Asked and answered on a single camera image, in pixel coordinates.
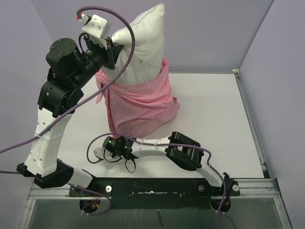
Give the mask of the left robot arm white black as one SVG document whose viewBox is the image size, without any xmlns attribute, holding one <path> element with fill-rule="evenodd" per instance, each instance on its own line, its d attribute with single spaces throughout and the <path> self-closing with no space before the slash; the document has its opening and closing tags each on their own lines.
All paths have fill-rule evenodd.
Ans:
<svg viewBox="0 0 305 229">
<path fill-rule="evenodd" d="M 83 97 L 82 87 L 103 67 L 113 70 L 122 45 L 106 39 L 103 48 L 84 37 L 87 50 L 79 50 L 71 38 L 55 41 L 46 55 L 50 66 L 47 81 L 42 86 L 38 99 L 38 121 L 35 140 L 28 158 L 17 165 L 17 172 L 24 177 L 33 177 L 41 188 L 62 187 L 66 184 L 80 186 L 86 196 L 97 190 L 93 175 L 75 169 L 60 159 L 58 152 L 65 128 L 71 119 L 74 107 Z"/>
</svg>

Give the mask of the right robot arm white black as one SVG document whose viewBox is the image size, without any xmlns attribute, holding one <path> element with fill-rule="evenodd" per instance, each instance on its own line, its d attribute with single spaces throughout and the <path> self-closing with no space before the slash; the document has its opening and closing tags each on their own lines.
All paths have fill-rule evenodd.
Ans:
<svg viewBox="0 0 305 229">
<path fill-rule="evenodd" d="M 217 195 L 239 191 L 235 181 L 230 181 L 226 173 L 217 171 L 210 164 L 212 157 L 210 151 L 203 149 L 198 142 L 179 132 L 172 132 L 169 137 L 158 139 L 108 136 L 102 148 L 112 156 L 131 161 L 146 156 L 165 156 L 179 168 L 199 173 Z"/>
</svg>

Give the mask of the pink satin rose pillowcase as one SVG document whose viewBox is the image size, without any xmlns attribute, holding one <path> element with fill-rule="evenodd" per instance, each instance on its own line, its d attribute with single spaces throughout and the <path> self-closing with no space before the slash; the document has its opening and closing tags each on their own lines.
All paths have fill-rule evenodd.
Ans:
<svg viewBox="0 0 305 229">
<path fill-rule="evenodd" d="M 167 59 L 163 59 L 154 79 L 131 85 L 113 83 L 97 96 L 96 102 L 102 99 L 110 131 L 135 138 L 143 138 L 172 121 L 180 108 L 172 94 Z"/>
</svg>

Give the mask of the pink pillow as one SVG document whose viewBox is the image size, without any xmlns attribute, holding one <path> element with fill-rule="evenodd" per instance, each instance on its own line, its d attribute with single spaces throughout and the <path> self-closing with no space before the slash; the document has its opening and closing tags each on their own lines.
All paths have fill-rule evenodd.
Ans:
<svg viewBox="0 0 305 229">
<path fill-rule="evenodd" d="M 115 81 L 119 84 L 141 84 L 154 79 L 161 70 L 164 56 L 164 14 L 165 5 L 160 3 L 141 13 L 130 26 L 135 36 L 135 48 L 127 69 Z M 132 39 L 129 30 L 124 27 L 112 35 L 112 42 L 122 45 L 115 70 L 102 67 L 101 71 L 111 81 L 127 62 Z"/>
</svg>

